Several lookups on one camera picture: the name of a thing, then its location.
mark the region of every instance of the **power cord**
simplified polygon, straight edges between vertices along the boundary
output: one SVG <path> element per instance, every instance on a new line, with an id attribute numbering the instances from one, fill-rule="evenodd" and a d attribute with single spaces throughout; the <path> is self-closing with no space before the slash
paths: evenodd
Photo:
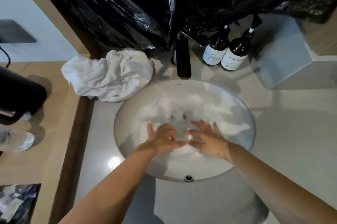
<path id="1" fill-rule="evenodd" d="M 10 66 L 10 64 L 11 64 L 11 58 L 10 58 L 10 56 L 7 54 L 7 52 L 1 46 L 0 46 L 0 50 L 2 50 L 5 53 L 5 55 L 7 56 L 7 58 L 8 58 L 8 63 L 6 65 L 6 68 L 8 68 Z"/>

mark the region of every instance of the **kettle handle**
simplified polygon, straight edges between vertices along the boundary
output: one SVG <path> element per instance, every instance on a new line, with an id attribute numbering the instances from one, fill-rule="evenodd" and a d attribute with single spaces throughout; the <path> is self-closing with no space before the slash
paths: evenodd
<path id="1" fill-rule="evenodd" d="M 6 116 L 4 114 L 0 114 L 0 124 L 4 124 L 9 126 L 10 124 L 14 124 L 17 122 L 24 114 L 24 111 L 17 111 L 13 116 Z"/>

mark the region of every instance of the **electrical outlet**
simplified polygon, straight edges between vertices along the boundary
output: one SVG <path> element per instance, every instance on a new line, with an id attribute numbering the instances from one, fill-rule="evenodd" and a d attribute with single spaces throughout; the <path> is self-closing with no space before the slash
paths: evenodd
<path id="1" fill-rule="evenodd" d="M 14 20 L 0 20 L 0 43 L 36 43 L 28 32 L 26 32 Z"/>

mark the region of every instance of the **gray countertop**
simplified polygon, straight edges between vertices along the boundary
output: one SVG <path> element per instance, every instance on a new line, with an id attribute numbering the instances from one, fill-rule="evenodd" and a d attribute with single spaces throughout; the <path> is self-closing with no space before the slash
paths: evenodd
<path id="1" fill-rule="evenodd" d="M 267 91 L 246 59 L 226 72 L 202 64 L 202 49 L 190 52 L 192 78 L 234 91 L 250 107 L 257 137 L 252 153 L 314 195 L 337 208 L 337 90 Z M 177 78 L 170 54 L 152 53 L 152 82 Z M 75 202 L 122 159 L 113 137 L 122 103 L 95 101 L 81 163 Z M 278 223 L 238 171 L 193 183 L 145 175 L 124 224 Z"/>

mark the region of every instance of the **white towel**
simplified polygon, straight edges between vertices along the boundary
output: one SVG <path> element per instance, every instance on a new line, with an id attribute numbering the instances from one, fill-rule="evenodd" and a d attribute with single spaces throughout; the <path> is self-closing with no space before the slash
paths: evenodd
<path id="1" fill-rule="evenodd" d="M 76 94 L 118 102 L 149 83 L 153 68 L 152 61 L 144 52 L 125 48 L 119 52 L 111 50 L 101 60 L 74 57 L 63 65 L 61 71 Z"/>

